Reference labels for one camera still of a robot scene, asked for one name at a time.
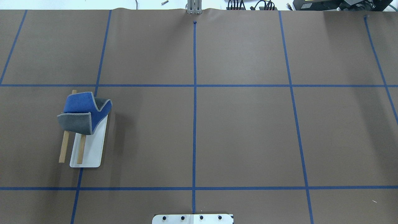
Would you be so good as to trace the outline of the grey blue towel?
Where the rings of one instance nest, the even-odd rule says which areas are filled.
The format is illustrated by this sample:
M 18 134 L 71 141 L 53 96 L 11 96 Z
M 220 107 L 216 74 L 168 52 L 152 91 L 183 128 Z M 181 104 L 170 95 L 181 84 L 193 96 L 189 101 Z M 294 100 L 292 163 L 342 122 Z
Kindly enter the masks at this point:
M 67 96 L 63 113 L 57 116 L 65 131 L 93 135 L 102 120 L 110 113 L 112 101 L 95 97 L 93 92 L 80 92 Z

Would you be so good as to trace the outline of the wooden towel rack white base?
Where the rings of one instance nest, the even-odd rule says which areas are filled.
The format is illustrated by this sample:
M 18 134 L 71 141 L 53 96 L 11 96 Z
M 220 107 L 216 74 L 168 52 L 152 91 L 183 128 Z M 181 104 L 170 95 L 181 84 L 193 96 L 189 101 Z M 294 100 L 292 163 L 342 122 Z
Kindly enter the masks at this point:
M 64 163 L 68 149 L 69 136 L 74 133 L 70 167 L 72 168 L 98 168 L 101 165 L 103 147 L 105 142 L 108 115 L 100 122 L 95 133 L 90 136 L 63 130 L 59 163 Z

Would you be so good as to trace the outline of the aluminium frame post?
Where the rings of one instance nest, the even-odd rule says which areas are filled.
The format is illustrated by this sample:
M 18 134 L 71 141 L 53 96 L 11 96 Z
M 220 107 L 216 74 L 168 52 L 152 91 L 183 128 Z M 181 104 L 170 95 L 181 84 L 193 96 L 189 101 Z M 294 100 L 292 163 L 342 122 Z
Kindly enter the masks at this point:
M 186 10 L 188 14 L 202 14 L 202 0 L 188 0 Z

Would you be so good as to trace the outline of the white central pedestal column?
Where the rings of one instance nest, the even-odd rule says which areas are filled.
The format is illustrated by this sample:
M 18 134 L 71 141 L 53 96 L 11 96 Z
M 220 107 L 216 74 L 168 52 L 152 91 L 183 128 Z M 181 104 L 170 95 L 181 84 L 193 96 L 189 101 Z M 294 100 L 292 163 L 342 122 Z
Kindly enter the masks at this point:
M 159 214 L 152 224 L 233 224 L 232 214 Z

